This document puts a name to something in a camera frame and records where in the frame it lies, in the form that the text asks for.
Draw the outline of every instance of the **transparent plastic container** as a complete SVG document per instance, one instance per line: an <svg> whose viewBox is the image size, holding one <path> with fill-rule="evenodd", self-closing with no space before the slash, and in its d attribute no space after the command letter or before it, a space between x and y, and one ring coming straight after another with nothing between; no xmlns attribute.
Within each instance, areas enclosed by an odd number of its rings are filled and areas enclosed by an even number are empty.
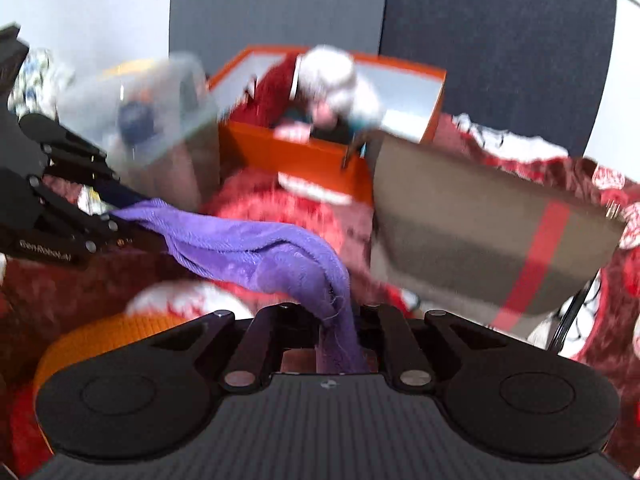
<svg viewBox="0 0 640 480"><path fill-rule="evenodd" d="M187 211L220 184L217 116L191 54L125 63L58 99L60 123L103 149L123 184Z"/></svg>

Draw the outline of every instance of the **logo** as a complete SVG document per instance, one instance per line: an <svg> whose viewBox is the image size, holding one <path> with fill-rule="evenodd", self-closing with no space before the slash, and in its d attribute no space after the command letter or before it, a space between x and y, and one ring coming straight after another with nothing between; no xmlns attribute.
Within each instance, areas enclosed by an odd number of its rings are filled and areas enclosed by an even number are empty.
<svg viewBox="0 0 640 480"><path fill-rule="evenodd" d="M43 256L50 256L51 258L63 260L65 262L70 262L72 258L71 254L61 253L60 251L43 247L40 244L30 244L26 240L20 240L19 245L20 248L31 251L32 253L42 254Z"/></svg>
<svg viewBox="0 0 640 480"><path fill-rule="evenodd" d="M338 385L333 379L325 379L320 383L325 390L333 390Z"/></svg>

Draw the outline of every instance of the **gray headboard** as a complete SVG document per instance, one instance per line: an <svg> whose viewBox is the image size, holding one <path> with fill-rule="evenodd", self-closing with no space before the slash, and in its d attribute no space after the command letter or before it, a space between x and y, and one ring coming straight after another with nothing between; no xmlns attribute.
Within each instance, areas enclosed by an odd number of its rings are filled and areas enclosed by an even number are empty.
<svg viewBox="0 0 640 480"><path fill-rule="evenodd" d="M445 68L444 111L581 155L616 0L172 0L170 50L215 72L248 44L329 43Z"/></svg>

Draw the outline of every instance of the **red stripe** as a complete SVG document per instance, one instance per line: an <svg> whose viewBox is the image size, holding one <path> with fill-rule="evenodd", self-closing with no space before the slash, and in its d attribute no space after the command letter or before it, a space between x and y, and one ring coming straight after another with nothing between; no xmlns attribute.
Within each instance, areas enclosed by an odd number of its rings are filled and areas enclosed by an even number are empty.
<svg viewBox="0 0 640 480"><path fill-rule="evenodd" d="M545 279L546 271L562 240L571 211L563 202L551 201L531 241L527 260L492 326L511 330L516 326Z"/></svg>

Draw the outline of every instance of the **orange round object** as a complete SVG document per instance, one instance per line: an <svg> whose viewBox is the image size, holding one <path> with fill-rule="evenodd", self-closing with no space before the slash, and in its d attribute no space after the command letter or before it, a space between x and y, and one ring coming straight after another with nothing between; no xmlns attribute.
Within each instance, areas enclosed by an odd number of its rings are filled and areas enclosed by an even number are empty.
<svg viewBox="0 0 640 480"><path fill-rule="evenodd" d="M40 359L33 396L56 372L187 322L177 316L117 316L89 323L55 341Z"/></svg>

